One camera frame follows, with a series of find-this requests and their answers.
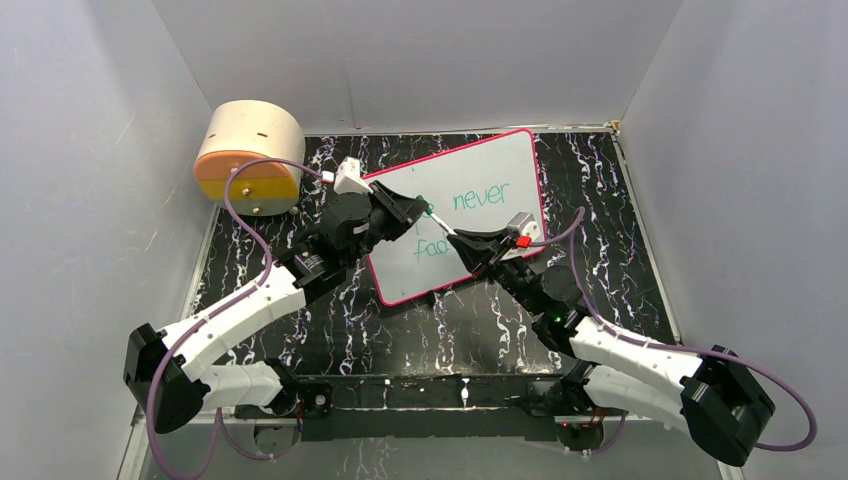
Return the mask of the green capped whiteboard marker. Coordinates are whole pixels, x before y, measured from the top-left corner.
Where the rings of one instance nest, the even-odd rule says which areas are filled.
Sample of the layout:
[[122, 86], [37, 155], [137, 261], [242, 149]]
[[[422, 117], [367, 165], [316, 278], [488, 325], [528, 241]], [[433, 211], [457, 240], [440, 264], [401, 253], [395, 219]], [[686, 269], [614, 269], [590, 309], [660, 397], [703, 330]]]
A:
[[435, 212], [431, 209], [427, 209], [427, 216], [441, 229], [445, 232], [446, 235], [455, 235], [456, 231], [450, 227], [444, 220], [442, 220]]

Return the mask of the pink framed whiteboard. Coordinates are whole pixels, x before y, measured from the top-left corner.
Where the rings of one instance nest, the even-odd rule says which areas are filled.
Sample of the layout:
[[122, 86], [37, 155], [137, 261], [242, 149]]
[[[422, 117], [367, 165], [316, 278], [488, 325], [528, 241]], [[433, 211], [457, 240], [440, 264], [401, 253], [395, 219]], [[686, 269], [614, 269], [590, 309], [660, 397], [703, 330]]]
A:
[[[454, 230], [488, 232], [532, 213], [545, 237], [533, 134], [518, 129], [367, 175], [402, 195], [423, 196]], [[395, 306], [469, 279], [447, 235], [423, 215], [367, 258], [378, 298]]]

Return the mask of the green marker cap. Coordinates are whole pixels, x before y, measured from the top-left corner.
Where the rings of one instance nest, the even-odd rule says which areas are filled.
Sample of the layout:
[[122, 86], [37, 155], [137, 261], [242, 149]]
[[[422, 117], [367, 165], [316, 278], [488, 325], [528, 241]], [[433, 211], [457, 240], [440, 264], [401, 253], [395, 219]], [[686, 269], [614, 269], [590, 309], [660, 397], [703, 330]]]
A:
[[424, 213], [426, 215], [431, 215], [433, 213], [432, 204], [429, 201], [427, 201], [423, 196], [418, 195], [416, 197], [416, 201], [425, 206]]

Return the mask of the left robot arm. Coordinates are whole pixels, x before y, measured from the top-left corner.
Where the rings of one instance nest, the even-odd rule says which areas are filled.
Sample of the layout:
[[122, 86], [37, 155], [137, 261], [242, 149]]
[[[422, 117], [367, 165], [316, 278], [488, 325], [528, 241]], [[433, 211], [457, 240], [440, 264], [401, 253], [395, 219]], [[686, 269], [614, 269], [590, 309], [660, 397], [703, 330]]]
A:
[[330, 387], [298, 381], [278, 359], [221, 365], [219, 359], [274, 321], [298, 312], [347, 280], [379, 243], [414, 228], [429, 205], [379, 181], [367, 193], [333, 194], [318, 223], [271, 255], [268, 271], [199, 314], [129, 336], [124, 382], [156, 434], [171, 433], [205, 410], [255, 406], [275, 416], [298, 408], [321, 416]]

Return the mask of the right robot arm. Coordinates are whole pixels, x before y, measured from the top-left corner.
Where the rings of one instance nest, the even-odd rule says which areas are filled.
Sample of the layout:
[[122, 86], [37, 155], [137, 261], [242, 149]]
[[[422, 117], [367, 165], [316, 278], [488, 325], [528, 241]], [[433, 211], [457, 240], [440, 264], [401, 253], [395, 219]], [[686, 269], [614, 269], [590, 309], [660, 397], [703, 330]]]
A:
[[551, 351], [576, 360], [562, 379], [565, 405], [647, 416], [687, 434], [712, 458], [743, 466], [775, 413], [775, 404], [734, 352], [719, 345], [684, 352], [611, 326], [592, 315], [572, 270], [532, 267], [509, 251], [529, 245], [514, 228], [447, 237], [473, 277], [498, 284], [535, 320]]

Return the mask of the beige cylindrical drawer box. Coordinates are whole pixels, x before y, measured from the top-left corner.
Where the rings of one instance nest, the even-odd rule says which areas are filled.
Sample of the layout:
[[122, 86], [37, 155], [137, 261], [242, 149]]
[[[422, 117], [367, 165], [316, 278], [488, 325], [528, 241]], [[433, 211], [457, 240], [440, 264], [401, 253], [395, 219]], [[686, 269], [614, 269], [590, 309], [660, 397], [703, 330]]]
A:
[[302, 164], [304, 155], [304, 133], [288, 111], [265, 101], [235, 100], [214, 110], [193, 174], [202, 192], [223, 205], [232, 172], [268, 158], [239, 173], [228, 190], [230, 201], [240, 215], [280, 215], [298, 202], [303, 171], [277, 161]]

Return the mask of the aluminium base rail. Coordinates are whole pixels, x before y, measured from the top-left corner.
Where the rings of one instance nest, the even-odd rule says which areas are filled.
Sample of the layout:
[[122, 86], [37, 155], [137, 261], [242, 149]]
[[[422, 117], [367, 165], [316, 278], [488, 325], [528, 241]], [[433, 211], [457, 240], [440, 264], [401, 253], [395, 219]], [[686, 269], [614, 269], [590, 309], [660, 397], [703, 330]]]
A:
[[323, 377], [274, 417], [203, 412], [158, 437], [142, 423], [119, 475], [163, 479], [736, 479], [673, 427], [580, 410], [554, 376]]

